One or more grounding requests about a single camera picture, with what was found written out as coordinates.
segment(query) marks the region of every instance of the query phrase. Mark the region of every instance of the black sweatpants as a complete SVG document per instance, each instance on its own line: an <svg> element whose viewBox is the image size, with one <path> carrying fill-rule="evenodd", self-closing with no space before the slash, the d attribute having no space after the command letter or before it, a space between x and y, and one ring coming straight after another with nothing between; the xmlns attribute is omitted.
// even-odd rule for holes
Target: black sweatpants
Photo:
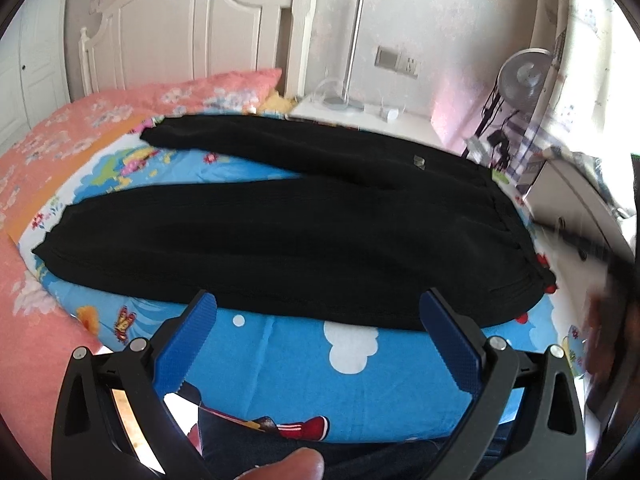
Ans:
<svg viewBox="0 0 640 480"><path fill-rule="evenodd" d="M406 330L422 330L430 287L492 326L554 282L486 168L369 132L215 119L165 120L147 138L169 130L202 147L209 124L224 153L308 173L89 198L34 254L59 278L115 294L188 303L205 289L223 308Z"/></svg>

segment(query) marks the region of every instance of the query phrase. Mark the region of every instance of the denim jeans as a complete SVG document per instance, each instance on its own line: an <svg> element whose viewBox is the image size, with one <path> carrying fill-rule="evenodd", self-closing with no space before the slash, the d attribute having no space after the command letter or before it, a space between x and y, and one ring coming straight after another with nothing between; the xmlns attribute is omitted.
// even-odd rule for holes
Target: denim jeans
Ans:
<svg viewBox="0 0 640 480"><path fill-rule="evenodd" d="M234 480L254 468L284 459L300 447L324 457L324 480L418 480L427 473L446 438L399 444L330 444L291 440L262 433L200 410L202 456L220 480ZM511 424L498 428L477 471L487 471L499 458Z"/></svg>

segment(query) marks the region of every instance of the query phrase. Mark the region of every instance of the white wardrobe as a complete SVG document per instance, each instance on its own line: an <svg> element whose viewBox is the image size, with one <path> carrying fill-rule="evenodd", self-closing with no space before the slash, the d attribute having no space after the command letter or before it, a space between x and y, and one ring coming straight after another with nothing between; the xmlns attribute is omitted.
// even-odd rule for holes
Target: white wardrobe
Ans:
<svg viewBox="0 0 640 480"><path fill-rule="evenodd" d="M0 155L70 102L66 0L25 0L0 38Z"/></svg>

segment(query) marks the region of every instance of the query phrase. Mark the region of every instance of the human thumb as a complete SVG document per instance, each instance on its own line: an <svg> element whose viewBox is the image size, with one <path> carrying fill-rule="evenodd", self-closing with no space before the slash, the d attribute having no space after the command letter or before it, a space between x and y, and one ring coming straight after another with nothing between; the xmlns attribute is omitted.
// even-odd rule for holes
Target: human thumb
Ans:
<svg viewBox="0 0 640 480"><path fill-rule="evenodd" d="M281 462L251 469L237 480L322 480L323 474L322 455L303 447Z"/></svg>

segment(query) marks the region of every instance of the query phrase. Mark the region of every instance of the desk fan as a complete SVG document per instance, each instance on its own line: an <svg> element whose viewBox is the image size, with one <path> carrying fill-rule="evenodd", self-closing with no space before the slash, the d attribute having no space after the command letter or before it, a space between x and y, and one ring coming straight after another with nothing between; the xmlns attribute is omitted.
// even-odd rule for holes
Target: desk fan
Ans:
<svg viewBox="0 0 640 480"><path fill-rule="evenodd" d="M533 113L552 61L553 55L548 50L527 48L516 52L504 63L495 80L494 88L482 107L482 121L474 136L466 141L469 147L477 148L477 139L495 119L503 102L516 110L513 115L521 112L530 116ZM469 154L469 147L464 151L463 157Z"/></svg>

